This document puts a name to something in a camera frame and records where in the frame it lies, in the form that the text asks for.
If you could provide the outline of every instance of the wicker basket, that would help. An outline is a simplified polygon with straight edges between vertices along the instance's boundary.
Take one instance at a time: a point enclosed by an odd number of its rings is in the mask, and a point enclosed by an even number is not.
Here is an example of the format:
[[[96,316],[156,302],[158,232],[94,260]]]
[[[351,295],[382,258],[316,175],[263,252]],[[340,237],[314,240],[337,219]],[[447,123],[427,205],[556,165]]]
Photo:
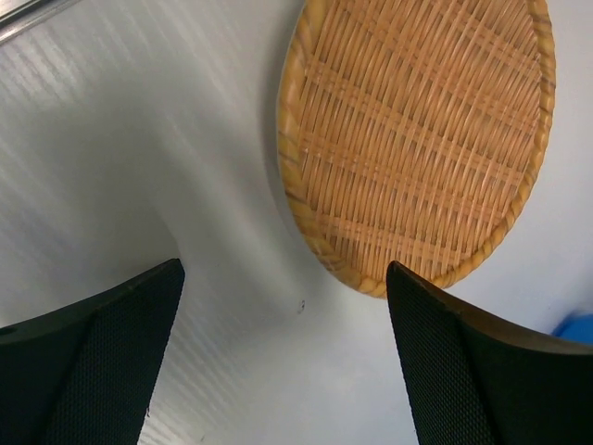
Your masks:
[[[309,0],[278,107],[309,247],[375,297],[391,260],[460,280],[529,198],[554,90],[545,0]]]

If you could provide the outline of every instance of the basket rim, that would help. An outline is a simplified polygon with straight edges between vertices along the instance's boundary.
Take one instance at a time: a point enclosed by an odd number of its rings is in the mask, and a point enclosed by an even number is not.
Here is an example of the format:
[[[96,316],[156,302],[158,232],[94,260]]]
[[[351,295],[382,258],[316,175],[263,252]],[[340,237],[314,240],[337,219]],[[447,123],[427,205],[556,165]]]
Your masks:
[[[386,298],[385,280],[376,280],[354,269],[334,251],[334,248],[325,239],[306,199],[305,185],[300,171],[300,153],[297,143],[300,125],[295,115],[299,112],[296,108],[300,105],[300,86],[305,81],[304,57],[306,54],[310,54],[318,41],[323,23],[334,1],[338,0],[307,0],[290,42],[284,62],[276,109],[279,169],[284,192],[296,225],[318,260],[345,285],[372,297],[384,299]],[[517,187],[516,195],[511,201],[509,209],[500,223],[492,229],[485,242],[469,258],[461,261],[452,270],[431,280],[434,285],[439,287],[452,286],[466,277],[500,245],[514,226],[531,195],[544,160],[555,102],[554,40],[546,0],[526,0],[526,4],[533,20],[537,39],[541,80],[539,83],[539,120],[524,178]]]

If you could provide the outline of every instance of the blue object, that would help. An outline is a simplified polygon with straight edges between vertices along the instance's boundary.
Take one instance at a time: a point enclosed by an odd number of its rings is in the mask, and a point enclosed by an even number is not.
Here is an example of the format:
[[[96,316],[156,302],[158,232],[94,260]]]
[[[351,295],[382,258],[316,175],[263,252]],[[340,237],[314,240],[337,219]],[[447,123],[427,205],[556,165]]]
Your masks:
[[[568,316],[552,335],[565,340],[593,345],[593,313]]]

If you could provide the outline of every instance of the brown wicker basket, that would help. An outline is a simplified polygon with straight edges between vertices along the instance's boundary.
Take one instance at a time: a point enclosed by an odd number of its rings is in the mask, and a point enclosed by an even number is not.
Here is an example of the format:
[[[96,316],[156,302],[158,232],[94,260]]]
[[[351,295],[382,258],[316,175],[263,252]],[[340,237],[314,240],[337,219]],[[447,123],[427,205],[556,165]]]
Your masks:
[[[450,286],[521,213],[548,144],[545,0],[308,0],[279,94],[290,208],[343,283]]]

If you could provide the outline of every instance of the woven basket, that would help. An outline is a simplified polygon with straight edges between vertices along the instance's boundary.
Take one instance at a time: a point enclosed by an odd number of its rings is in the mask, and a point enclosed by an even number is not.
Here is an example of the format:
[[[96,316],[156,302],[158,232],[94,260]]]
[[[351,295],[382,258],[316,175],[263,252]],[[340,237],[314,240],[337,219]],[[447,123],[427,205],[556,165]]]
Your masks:
[[[521,213],[548,144],[545,0],[309,0],[284,66],[290,208],[340,281],[385,296],[398,260],[438,286]]]

